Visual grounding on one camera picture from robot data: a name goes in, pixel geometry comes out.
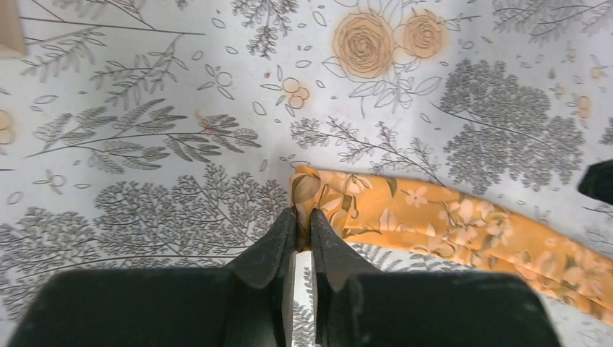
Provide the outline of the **yellow patterned tie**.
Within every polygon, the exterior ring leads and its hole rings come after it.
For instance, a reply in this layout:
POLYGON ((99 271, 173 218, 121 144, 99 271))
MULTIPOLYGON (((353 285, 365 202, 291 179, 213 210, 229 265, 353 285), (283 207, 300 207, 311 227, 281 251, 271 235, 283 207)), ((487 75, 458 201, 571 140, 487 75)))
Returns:
POLYGON ((344 241, 519 275, 539 292, 612 323, 612 261, 489 201, 411 179, 299 166, 290 180, 299 248, 321 210, 344 241))

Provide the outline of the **wooden compartment tray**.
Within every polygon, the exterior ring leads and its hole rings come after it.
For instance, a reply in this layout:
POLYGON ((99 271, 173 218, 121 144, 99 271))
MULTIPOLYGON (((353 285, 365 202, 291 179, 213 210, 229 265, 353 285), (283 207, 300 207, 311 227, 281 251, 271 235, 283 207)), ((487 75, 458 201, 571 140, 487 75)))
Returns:
POLYGON ((1 58, 13 59, 27 55, 17 2, 1 0, 1 58))

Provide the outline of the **floral table cloth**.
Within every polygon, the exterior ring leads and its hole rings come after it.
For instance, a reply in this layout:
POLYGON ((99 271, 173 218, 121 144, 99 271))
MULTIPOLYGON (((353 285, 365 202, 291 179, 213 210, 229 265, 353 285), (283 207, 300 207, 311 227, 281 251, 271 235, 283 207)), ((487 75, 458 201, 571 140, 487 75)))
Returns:
MULTIPOLYGON (((18 1, 1 342, 78 268, 224 265, 299 166, 428 181, 612 256, 610 1, 18 1)), ((385 270, 472 266, 351 243, 385 270)), ((544 296, 564 346, 612 327, 544 296)))

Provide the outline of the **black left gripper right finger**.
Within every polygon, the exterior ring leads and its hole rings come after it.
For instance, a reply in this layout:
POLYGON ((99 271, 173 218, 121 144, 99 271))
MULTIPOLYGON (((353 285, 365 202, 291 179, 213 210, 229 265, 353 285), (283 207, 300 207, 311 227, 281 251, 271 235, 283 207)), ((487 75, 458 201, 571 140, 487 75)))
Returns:
POLYGON ((518 276, 383 272, 310 216, 321 346, 558 346, 546 310, 518 276))

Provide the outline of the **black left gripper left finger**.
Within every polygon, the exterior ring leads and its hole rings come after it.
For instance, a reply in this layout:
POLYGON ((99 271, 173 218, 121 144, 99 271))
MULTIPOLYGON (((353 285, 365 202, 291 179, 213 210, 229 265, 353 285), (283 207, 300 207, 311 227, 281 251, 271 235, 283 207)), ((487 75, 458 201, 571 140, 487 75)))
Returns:
POLYGON ((42 287, 10 346, 289 346, 296 210, 223 267, 73 270, 42 287))

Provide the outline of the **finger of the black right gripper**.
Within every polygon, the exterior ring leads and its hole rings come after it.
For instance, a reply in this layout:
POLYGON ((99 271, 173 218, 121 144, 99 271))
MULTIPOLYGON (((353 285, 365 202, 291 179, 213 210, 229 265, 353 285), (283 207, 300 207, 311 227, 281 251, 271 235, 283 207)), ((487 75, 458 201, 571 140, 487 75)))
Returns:
POLYGON ((612 170, 612 160, 589 165, 579 182, 578 192, 592 199, 612 205, 612 170))

